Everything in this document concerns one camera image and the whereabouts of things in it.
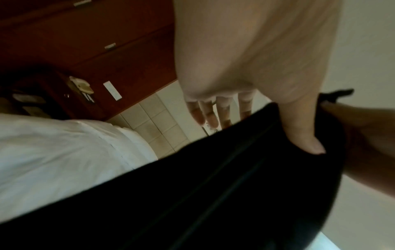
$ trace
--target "white blanket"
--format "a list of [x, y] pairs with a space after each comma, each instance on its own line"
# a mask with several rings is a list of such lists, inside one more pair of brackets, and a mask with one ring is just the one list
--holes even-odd
[[155, 160], [148, 143], [129, 129], [0, 114], [0, 222]]

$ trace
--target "white rectangular sticker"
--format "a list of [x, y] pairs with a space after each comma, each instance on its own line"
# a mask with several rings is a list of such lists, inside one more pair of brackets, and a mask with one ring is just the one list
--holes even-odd
[[114, 97], [115, 100], [119, 100], [122, 98], [122, 96], [119, 94], [119, 92], [115, 89], [114, 85], [110, 81], [103, 83], [104, 87], [110, 92], [112, 97]]

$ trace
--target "white wall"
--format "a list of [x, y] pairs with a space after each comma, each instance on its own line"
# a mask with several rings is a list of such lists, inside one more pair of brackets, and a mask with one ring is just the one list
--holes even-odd
[[[395, 1], [345, 0], [323, 90], [352, 87], [342, 102], [395, 108], [394, 83]], [[323, 232], [342, 250], [395, 250], [395, 201], [345, 177]]]

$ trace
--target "tile floor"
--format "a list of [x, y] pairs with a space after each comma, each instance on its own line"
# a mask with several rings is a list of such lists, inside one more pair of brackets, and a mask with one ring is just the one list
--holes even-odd
[[158, 158], [168, 156], [190, 143], [157, 94], [147, 97], [107, 122], [139, 133]]

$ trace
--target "black garment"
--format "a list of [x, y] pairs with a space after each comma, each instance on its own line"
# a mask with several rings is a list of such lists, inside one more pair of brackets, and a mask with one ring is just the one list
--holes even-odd
[[269, 104], [172, 156], [0, 225], [1, 246], [302, 250], [331, 209], [345, 154], [341, 124], [320, 108], [316, 136], [327, 154], [291, 144]]

